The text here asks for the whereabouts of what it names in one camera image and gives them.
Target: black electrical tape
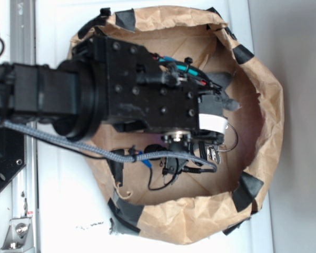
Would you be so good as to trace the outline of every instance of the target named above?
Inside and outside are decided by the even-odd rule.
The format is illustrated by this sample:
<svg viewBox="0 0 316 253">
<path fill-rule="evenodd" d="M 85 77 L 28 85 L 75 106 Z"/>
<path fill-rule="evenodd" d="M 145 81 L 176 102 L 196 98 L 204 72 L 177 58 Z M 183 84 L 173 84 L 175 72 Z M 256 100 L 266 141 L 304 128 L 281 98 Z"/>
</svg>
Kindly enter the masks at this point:
<svg viewBox="0 0 316 253">
<path fill-rule="evenodd" d="M 102 8 L 100 10 L 100 15 L 98 15 L 96 18 L 90 20 L 88 23 L 86 23 L 82 28 L 78 31 L 77 35 L 78 38 L 81 40 L 84 38 L 84 36 L 90 31 L 90 29 L 94 26 L 105 26 L 106 20 L 111 15 L 110 8 Z"/>
<path fill-rule="evenodd" d="M 128 235 L 138 236 L 139 233 L 141 232 L 141 230 L 138 227 L 136 227 L 136 225 L 134 226 L 133 224 L 131 224 L 127 220 L 127 218 L 123 214 L 123 208 L 121 208 L 121 209 L 117 208 L 115 206 L 114 202 L 112 201 L 112 199 L 110 199 L 107 204 L 108 204 L 110 210 L 112 211 L 113 215 L 116 218 L 116 220 L 111 221 L 111 223 L 112 223 L 111 230 L 113 232 L 125 233 Z"/>
<path fill-rule="evenodd" d="M 252 175 L 242 172 L 239 186 L 233 192 L 233 202 L 238 212 L 246 209 L 259 194 L 264 183 Z"/>
<path fill-rule="evenodd" d="M 136 17 L 135 11 L 133 9 L 116 12 L 116 25 L 126 29 L 128 31 L 134 32 L 136 27 Z"/>
<path fill-rule="evenodd" d="M 244 64 L 254 57 L 254 54 L 243 45 L 239 45 L 236 48 L 233 48 L 233 53 L 236 58 L 236 61 L 239 64 Z"/>
<path fill-rule="evenodd" d="M 220 13 L 214 8 L 214 7 L 211 7 L 209 9 L 207 9 L 206 11 L 208 12 L 213 12 L 215 14 L 217 14 L 220 18 L 222 18 L 222 16 L 220 15 Z M 234 40 L 237 40 L 236 36 L 234 35 L 234 33 L 232 33 L 231 29 L 227 26 L 225 27 L 225 31 L 234 39 Z"/>
</svg>

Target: brown paper bag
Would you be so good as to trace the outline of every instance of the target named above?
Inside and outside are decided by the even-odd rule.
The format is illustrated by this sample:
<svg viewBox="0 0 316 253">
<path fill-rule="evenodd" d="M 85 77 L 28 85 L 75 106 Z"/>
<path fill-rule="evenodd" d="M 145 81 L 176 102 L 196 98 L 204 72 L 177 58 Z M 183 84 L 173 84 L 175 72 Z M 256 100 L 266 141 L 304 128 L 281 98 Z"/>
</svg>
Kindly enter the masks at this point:
<svg viewBox="0 0 316 253">
<path fill-rule="evenodd" d="M 149 191 L 150 174 L 143 163 L 123 166 L 88 160 L 115 214 L 113 229 L 190 244 L 259 211 L 278 164 L 283 135 L 282 87 L 272 73 L 235 40 L 215 9 L 159 6 L 118 12 L 88 23 L 72 38 L 71 46 L 101 32 L 179 61 L 191 57 L 203 72 L 231 73 L 234 79 L 227 92 L 241 105 L 235 112 L 225 112 L 239 143 L 231 152 L 221 153 L 217 173 L 182 173 L 172 186 Z M 234 138 L 233 132 L 226 133 L 227 148 Z M 143 150 L 161 139 L 152 134 L 117 133 L 102 125 L 91 143 L 126 152 L 132 145 Z M 154 187 L 163 184 L 159 163 L 153 162 Z"/>
</svg>

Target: screw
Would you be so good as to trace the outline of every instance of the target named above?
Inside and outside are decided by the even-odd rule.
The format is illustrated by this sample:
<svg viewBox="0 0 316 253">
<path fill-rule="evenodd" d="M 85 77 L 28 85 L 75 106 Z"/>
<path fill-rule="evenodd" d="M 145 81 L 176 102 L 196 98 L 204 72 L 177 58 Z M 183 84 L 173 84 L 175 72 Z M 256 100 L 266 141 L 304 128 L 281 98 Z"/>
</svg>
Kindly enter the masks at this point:
<svg viewBox="0 0 316 253">
<path fill-rule="evenodd" d="M 121 49 L 121 45 L 119 42 L 115 41 L 114 43 L 112 43 L 112 48 L 116 51 Z"/>
<path fill-rule="evenodd" d="M 165 95 L 167 94 L 167 89 L 161 88 L 160 94 L 162 94 L 163 96 L 165 96 Z"/>
<path fill-rule="evenodd" d="M 115 85 L 115 92 L 120 93 L 122 92 L 123 88 L 120 84 L 116 84 Z"/>
<path fill-rule="evenodd" d="M 139 88 L 137 87 L 137 86 L 135 86 L 134 88 L 132 88 L 132 93 L 134 94 L 134 95 L 138 95 L 139 94 Z"/>
<path fill-rule="evenodd" d="M 186 57 L 185 60 L 184 60 L 184 63 L 186 63 L 186 64 L 192 64 L 192 63 L 193 63 L 193 59 L 190 58 L 190 57 Z"/>
<path fill-rule="evenodd" d="M 161 113 L 161 114 L 166 114 L 166 113 L 167 113 L 167 108 L 166 108 L 166 107 L 162 107 L 162 108 L 160 109 L 160 113 Z"/>
<path fill-rule="evenodd" d="M 11 249 L 16 249 L 17 248 L 17 242 L 11 242 L 10 247 L 11 247 Z"/>
<path fill-rule="evenodd" d="M 189 99 L 192 99 L 192 98 L 193 98 L 193 93 L 192 93 L 192 92 L 188 92 L 188 93 L 187 93 L 187 97 L 188 97 Z"/>
<path fill-rule="evenodd" d="M 136 53 L 137 53 L 137 47 L 131 46 L 131 47 L 130 47 L 130 53 L 136 54 Z"/>
<path fill-rule="evenodd" d="M 16 226 L 15 230 L 18 235 L 21 235 L 22 233 L 28 230 L 28 226 L 24 223 L 20 223 L 19 225 Z"/>
<path fill-rule="evenodd" d="M 188 114 L 190 117 L 194 116 L 194 110 L 193 109 L 189 109 Z"/>
</svg>

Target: white surface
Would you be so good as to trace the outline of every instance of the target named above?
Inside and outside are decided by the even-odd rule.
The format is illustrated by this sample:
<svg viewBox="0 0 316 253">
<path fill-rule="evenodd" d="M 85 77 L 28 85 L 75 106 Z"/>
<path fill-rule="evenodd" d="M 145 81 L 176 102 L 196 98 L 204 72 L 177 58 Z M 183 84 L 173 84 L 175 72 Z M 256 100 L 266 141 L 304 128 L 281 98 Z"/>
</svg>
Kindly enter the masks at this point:
<svg viewBox="0 0 316 253">
<path fill-rule="evenodd" d="M 9 61 L 9 0 L 0 1 L 0 37 L 4 40 L 6 50 L 0 62 Z M 12 184 L 0 193 L 0 248 L 6 238 L 9 220 L 12 218 Z"/>
<path fill-rule="evenodd" d="M 1 62 L 9 62 L 10 56 L 10 31 L 9 31 L 9 0 L 0 0 L 0 37 L 5 42 L 5 48 L 3 55 L 0 57 Z"/>
<path fill-rule="evenodd" d="M 217 115 L 199 113 L 199 129 L 225 134 L 228 120 Z"/>
<path fill-rule="evenodd" d="M 70 38 L 101 7 L 120 11 L 153 5 L 180 5 L 179 1 L 73 1 L 36 2 L 37 62 L 57 66 L 67 56 Z M 246 1 L 183 1 L 184 6 L 207 9 L 214 6 L 233 32 L 251 50 L 249 14 Z M 49 127 L 41 129 L 50 131 Z M 251 221 L 228 237 L 222 233 L 189 246 L 175 246 L 128 235 L 109 235 L 110 211 L 84 158 L 47 144 L 38 144 L 39 213 L 42 252 L 96 252 L 109 247 L 113 251 L 134 248 L 137 252 L 173 249 L 183 252 L 211 250 L 218 252 L 271 253 L 272 237 L 268 201 Z"/>
<path fill-rule="evenodd" d="M 249 0 L 256 56 L 283 85 L 285 127 L 270 190 L 276 253 L 316 252 L 316 0 Z"/>
</svg>

